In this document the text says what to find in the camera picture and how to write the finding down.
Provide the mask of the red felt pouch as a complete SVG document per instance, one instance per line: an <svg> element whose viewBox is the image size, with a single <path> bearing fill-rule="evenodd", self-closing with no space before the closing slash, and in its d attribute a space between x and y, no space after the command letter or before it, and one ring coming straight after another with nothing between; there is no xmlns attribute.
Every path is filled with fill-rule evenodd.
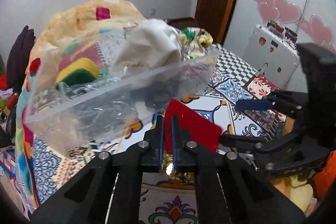
<svg viewBox="0 0 336 224"><path fill-rule="evenodd" d="M175 115L178 116L180 128L189 131L191 140L207 147L211 152L217 151L222 128L203 118L183 103L172 99L164 116L165 151L167 153L173 153L171 118Z"/></svg>

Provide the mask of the floral fabric scrunchie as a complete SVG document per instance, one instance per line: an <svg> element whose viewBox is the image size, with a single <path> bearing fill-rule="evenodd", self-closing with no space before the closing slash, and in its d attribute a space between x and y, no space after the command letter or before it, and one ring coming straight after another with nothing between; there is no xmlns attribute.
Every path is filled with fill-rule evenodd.
<svg viewBox="0 0 336 224"><path fill-rule="evenodd" d="M213 37L204 28L186 27L179 33L180 42L187 59L195 59L207 54Z"/></svg>

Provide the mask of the white drawstring pouch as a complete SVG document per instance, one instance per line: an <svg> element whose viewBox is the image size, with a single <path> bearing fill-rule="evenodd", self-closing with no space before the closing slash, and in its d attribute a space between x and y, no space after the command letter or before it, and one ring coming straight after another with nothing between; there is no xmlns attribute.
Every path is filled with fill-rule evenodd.
<svg viewBox="0 0 336 224"><path fill-rule="evenodd" d="M126 36L114 65L157 69L183 61L179 34L161 19L147 19Z"/></svg>

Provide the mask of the clear plastic storage box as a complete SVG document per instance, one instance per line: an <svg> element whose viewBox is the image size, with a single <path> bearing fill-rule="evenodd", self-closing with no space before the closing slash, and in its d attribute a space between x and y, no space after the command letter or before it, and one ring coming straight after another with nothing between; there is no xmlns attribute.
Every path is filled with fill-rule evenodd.
<svg viewBox="0 0 336 224"><path fill-rule="evenodd" d="M116 139L131 125L165 109L172 99L180 100L207 86L221 55L213 44L202 57L187 59L183 50L183 61L157 69L114 65L127 34L136 27L112 29L47 52L33 81L25 125L67 155L92 140ZM82 57L99 67L99 78L73 86L56 85L58 73Z"/></svg>

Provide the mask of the yellow green sponge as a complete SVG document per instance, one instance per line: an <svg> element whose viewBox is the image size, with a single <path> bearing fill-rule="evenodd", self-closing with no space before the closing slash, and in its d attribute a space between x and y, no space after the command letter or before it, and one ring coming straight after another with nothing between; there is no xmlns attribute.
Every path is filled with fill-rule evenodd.
<svg viewBox="0 0 336 224"><path fill-rule="evenodd" d="M91 83L99 78L100 69L90 59L82 57L62 69L55 80L55 84L65 83L68 86Z"/></svg>

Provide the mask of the patterned bed sheet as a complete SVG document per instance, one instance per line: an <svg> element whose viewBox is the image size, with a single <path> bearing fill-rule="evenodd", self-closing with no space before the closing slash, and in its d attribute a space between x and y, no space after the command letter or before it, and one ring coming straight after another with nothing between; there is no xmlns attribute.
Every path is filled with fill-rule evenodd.
<svg viewBox="0 0 336 224"><path fill-rule="evenodd" d="M301 210L238 154L218 153L224 135L215 125L175 99L180 75L152 81L135 92L128 78L75 97L77 108L98 106L104 122L119 102L141 99L166 106L165 115L142 141L125 152L99 153L43 203L32 223L139 223L144 173L158 173L165 153L177 172L193 173L199 223L297 223Z"/></svg>

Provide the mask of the white suitcase with stickers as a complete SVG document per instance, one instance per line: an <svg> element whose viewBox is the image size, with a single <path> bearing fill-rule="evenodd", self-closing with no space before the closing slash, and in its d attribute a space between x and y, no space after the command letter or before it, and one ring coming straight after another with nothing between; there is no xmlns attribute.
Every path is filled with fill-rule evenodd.
<svg viewBox="0 0 336 224"><path fill-rule="evenodd" d="M297 34L270 20L254 27L243 59L279 88L286 87L299 66Z"/></svg>

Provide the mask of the colourful patchwork blanket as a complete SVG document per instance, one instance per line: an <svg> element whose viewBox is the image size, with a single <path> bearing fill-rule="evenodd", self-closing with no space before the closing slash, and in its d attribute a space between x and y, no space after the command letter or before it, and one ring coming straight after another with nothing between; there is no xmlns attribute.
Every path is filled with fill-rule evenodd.
<svg viewBox="0 0 336 224"><path fill-rule="evenodd" d="M145 20L134 4L124 0L93 0L77 5L50 18L35 40L29 62L42 58L49 50L76 39L99 34L112 28L123 29ZM25 205L37 208L102 150L115 151L116 141L92 141L62 156L38 139L23 123L25 107L33 89L34 77L26 77L16 109L15 160L17 187Z"/></svg>

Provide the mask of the white wardrobe sliding door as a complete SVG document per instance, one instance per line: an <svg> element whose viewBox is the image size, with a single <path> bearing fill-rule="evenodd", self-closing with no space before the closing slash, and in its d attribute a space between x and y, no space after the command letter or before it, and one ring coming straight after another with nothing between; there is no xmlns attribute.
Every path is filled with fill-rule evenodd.
<svg viewBox="0 0 336 224"><path fill-rule="evenodd" d="M242 56L254 27L270 20L294 31L299 43L335 51L335 0L237 0L224 47Z"/></svg>

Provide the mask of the dark purple garment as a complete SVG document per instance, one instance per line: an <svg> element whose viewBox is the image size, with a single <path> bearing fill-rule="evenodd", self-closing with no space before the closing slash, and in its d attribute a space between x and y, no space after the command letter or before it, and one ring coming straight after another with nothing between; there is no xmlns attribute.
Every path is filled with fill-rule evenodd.
<svg viewBox="0 0 336 224"><path fill-rule="evenodd" d="M6 83L15 93L21 93L35 38L34 30L25 26L10 51L6 66Z"/></svg>

